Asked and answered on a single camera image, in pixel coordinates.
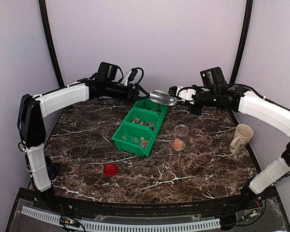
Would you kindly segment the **metal scoop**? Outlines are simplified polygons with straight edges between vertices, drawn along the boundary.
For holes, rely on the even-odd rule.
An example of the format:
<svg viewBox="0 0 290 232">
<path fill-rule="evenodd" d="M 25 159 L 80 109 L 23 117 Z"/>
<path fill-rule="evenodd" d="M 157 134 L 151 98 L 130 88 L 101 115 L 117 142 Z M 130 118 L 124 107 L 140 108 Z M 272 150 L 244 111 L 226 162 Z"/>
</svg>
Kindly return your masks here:
<svg viewBox="0 0 290 232">
<path fill-rule="evenodd" d="M 178 99 L 176 97 L 172 97 L 169 95 L 168 92 L 165 90 L 153 90 L 149 98 L 152 102 L 157 103 L 157 104 L 162 104 L 162 105 L 167 105 L 167 106 L 174 106 L 177 104 Z"/>
</svg>

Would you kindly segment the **clear glass jar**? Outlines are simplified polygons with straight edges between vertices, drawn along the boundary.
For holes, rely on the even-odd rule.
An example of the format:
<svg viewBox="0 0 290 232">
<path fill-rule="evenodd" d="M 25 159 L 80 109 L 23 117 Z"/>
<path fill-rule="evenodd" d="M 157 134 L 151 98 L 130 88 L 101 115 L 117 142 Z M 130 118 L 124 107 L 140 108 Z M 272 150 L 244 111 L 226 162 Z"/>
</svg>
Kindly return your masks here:
<svg viewBox="0 0 290 232">
<path fill-rule="evenodd" d="M 174 151 L 179 152 L 186 148 L 189 137 L 188 132 L 189 129 L 184 124 L 178 124 L 175 126 L 171 142 L 171 146 Z"/>
</svg>

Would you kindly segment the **green bin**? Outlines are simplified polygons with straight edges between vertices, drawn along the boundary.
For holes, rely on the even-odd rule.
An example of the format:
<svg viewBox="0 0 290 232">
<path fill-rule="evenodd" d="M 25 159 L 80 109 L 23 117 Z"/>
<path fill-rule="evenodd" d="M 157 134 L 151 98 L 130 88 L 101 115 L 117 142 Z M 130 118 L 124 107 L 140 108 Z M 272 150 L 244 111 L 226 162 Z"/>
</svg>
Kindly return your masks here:
<svg viewBox="0 0 290 232">
<path fill-rule="evenodd" d="M 150 129 L 154 137 L 158 135 L 162 125 L 158 113 L 138 108 L 132 108 L 123 121 L 129 125 Z"/>
<path fill-rule="evenodd" d="M 112 140 L 119 151 L 149 157 L 155 138 L 150 128 L 123 122 L 114 133 Z"/>
</svg>

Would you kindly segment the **green bin end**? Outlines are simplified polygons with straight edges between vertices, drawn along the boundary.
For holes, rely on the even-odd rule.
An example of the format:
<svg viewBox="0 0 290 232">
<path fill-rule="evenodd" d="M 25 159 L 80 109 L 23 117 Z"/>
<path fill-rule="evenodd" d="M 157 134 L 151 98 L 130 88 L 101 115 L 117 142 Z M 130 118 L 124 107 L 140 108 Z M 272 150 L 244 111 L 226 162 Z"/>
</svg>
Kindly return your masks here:
<svg viewBox="0 0 290 232">
<path fill-rule="evenodd" d="M 149 110 L 151 112 L 157 113 L 160 121 L 165 119 L 168 111 L 168 107 L 166 105 L 154 103 L 149 98 L 136 101 L 132 108 Z"/>
</svg>

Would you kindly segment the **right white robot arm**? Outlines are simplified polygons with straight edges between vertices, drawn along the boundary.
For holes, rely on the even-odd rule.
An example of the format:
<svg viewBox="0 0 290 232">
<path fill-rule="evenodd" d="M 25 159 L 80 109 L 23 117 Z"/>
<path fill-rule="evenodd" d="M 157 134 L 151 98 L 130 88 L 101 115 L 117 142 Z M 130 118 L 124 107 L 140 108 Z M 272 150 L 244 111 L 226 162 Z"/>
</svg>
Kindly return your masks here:
<svg viewBox="0 0 290 232">
<path fill-rule="evenodd" d="M 200 115 L 203 108 L 215 107 L 251 116 L 282 132 L 290 139 L 290 109 L 282 106 L 243 84 L 214 84 L 212 87 L 172 86 L 168 93 L 182 101 L 193 114 Z M 290 175 L 290 141 L 285 150 L 263 171 L 256 174 L 241 189 L 237 206 L 247 210 L 256 201 L 256 195 Z"/>
</svg>

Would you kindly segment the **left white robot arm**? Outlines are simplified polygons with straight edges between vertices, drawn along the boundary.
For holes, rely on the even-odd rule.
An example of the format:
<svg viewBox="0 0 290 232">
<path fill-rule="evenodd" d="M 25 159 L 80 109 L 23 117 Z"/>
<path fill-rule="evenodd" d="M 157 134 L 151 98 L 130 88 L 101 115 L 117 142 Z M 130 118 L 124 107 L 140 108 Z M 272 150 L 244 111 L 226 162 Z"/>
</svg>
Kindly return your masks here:
<svg viewBox="0 0 290 232">
<path fill-rule="evenodd" d="M 48 117 L 59 116 L 74 104 L 101 97 L 138 101 L 148 98 L 149 93 L 140 84 L 125 86 L 114 81 L 83 78 L 47 93 L 22 96 L 17 118 L 18 147 L 26 156 L 28 172 L 39 192 L 52 188 L 44 154 L 45 144 L 53 131 L 45 125 Z"/>
</svg>

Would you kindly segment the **beige ceramic mug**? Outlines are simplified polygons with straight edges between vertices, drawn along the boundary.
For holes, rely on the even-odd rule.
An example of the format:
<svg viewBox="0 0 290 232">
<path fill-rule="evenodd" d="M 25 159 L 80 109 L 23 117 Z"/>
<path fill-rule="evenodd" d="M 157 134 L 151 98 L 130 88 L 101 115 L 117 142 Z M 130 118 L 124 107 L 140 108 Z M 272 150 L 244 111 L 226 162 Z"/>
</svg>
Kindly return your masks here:
<svg viewBox="0 0 290 232">
<path fill-rule="evenodd" d="M 246 124 L 239 124 L 235 128 L 233 140 L 229 145 L 232 154 L 239 154 L 253 137 L 253 129 Z"/>
</svg>

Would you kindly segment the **red jar lid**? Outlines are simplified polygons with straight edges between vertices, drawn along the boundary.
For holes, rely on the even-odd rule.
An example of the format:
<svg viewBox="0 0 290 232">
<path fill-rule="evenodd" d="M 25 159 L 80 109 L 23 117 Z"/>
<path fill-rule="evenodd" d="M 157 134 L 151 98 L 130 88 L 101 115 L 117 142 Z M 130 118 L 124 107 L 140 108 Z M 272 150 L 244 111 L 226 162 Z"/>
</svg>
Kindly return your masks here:
<svg viewBox="0 0 290 232">
<path fill-rule="evenodd" d="M 109 163 L 105 165 L 103 172 L 106 176 L 113 177 L 117 175 L 118 167 L 115 164 Z"/>
</svg>

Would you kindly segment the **dark blue mug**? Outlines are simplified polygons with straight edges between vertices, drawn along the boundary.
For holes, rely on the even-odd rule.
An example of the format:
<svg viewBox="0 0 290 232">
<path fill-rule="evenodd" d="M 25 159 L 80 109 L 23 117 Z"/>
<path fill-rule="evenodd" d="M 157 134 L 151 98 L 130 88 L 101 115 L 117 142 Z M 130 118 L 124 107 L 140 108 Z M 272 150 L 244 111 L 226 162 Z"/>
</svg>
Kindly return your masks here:
<svg viewBox="0 0 290 232">
<path fill-rule="evenodd" d="M 60 164 L 53 162 L 50 157 L 45 156 L 45 163 L 48 176 L 51 181 L 55 180 L 60 171 Z"/>
</svg>

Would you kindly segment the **small green circuit board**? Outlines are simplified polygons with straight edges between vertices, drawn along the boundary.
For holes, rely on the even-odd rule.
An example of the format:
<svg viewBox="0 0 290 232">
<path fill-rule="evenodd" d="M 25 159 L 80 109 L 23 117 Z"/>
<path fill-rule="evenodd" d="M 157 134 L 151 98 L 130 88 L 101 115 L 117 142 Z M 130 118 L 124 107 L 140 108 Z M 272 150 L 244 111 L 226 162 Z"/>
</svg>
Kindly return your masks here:
<svg viewBox="0 0 290 232">
<path fill-rule="evenodd" d="M 59 224 L 66 228 L 73 228 L 77 229 L 80 228 L 80 223 L 75 221 L 74 219 L 68 218 L 68 217 L 61 217 L 59 219 Z"/>
</svg>

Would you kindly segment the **left black frame post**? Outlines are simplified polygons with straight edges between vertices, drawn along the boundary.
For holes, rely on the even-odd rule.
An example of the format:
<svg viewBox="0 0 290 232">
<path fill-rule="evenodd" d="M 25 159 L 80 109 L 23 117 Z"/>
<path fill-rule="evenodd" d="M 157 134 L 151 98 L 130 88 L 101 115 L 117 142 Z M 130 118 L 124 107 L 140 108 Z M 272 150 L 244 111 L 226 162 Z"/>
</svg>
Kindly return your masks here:
<svg viewBox="0 0 290 232">
<path fill-rule="evenodd" d="M 48 52 L 50 55 L 51 63 L 53 66 L 53 70 L 55 73 L 55 77 L 56 77 L 58 86 L 64 87 L 64 81 L 63 81 L 63 77 L 62 77 L 61 70 L 59 67 L 59 62 L 58 62 L 58 58 L 56 55 L 55 46 L 53 42 L 46 1 L 38 0 L 38 2 L 39 2 L 40 14 L 41 14 L 41 19 L 42 19 L 42 24 L 43 24 L 44 36 L 46 39 L 46 44 L 47 44 Z"/>
</svg>

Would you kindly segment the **black frame post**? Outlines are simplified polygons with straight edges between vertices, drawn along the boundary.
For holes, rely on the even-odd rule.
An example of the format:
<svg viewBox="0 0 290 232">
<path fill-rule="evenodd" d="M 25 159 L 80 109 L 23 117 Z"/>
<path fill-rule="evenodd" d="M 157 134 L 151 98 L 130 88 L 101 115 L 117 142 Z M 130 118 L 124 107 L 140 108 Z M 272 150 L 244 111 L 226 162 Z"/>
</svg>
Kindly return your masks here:
<svg viewBox="0 0 290 232">
<path fill-rule="evenodd" d="M 250 20 L 251 20 L 251 15 L 252 15 L 252 8 L 253 8 L 253 0 L 246 0 L 244 19 L 243 19 L 243 24 L 242 24 L 241 34 L 240 34 L 239 45 L 238 45 L 236 57 L 234 60 L 232 73 L 230 76 L 230 81 L 229 81 L 230 84 L 234 84 L 236 82 L 236 79 L 239 73 L 239 69 L 240 69 L 240 65 L 242 62 L 244 49 L 245 49 L 245 45 L 247 41 L 247 35 L 248 35 L 249 25 L 250 25 Z"/>
<path fill-rule="evenodd" d="M 59 67 L 59 62 L 58 62 L 58 58 L 56 55 L 55 46 L 53 42 L 46 1 L 38 0 L 38 2 L 39 2 L 40 14 L 41 14 L 41 19 L 42 19 L 42 24 L 43 24 L 44 36 L 46 39 L 46 44 L 47 44 L 48 52 L 50 55 L 51 63 L 53 66 L 53 70 L 55 73 L 55 77 L 56 77 L 58 86 L 64 87 L 64 81 L 63 81 L 63 77 L 62 77 L 61 70 Z"/>
</svg>

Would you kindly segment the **right black frame post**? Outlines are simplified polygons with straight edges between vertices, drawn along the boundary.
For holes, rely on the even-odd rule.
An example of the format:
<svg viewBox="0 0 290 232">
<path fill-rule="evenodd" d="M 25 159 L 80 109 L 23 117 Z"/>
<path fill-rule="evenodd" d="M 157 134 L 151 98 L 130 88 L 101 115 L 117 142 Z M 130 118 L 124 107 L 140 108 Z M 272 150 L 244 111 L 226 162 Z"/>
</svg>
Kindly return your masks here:
<svg viewBox="0 0 290 232">
<path fill-rule="evenodd" d="M 246 0 L 244 19 L 243 19 L 243 24 L 242 24 L 241 34 L 240 34 L 239 45 L 238 45 L 236 57 L 234 60 L 232 73 L 230 76 L 230 81 L 229 81 L 230 84 L 234 84 L 236 82 L 236 79 L 239 73 L 239 69 L 240 69 L 240 65 L 242 62 L 244 49 L 245 49 L 245 45 L 247 41 L 247 35 L 248 35 L 249 25 L 250 25 L 250 20 L 251 20 L 251 15 L 252 15 L 252 8 L 253 8 L 253 0 Z"/>
</svg>

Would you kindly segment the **black front rail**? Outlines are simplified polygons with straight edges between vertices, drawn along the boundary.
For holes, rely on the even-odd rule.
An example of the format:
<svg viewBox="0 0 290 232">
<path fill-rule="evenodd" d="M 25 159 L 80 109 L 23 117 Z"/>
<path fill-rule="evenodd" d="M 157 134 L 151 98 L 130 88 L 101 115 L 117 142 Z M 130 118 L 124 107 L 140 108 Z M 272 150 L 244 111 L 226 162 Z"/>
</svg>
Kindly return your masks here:
<svg viewBox="0 0 290 232">
<path fill-rule="evenodd" d="M 242 207 L 233 202 L 238 196 L 183 203 L 106 203 L 72 199 L 56 196 L 61 204 L 56 210 L 69 216 L 89 217 L 97 215 L 118 216 L 118 217 L 168 217 L 183 216 L 188 214 L 201 214 L 203 216 L 229 216 L 243 210 Z"/>
</svg>

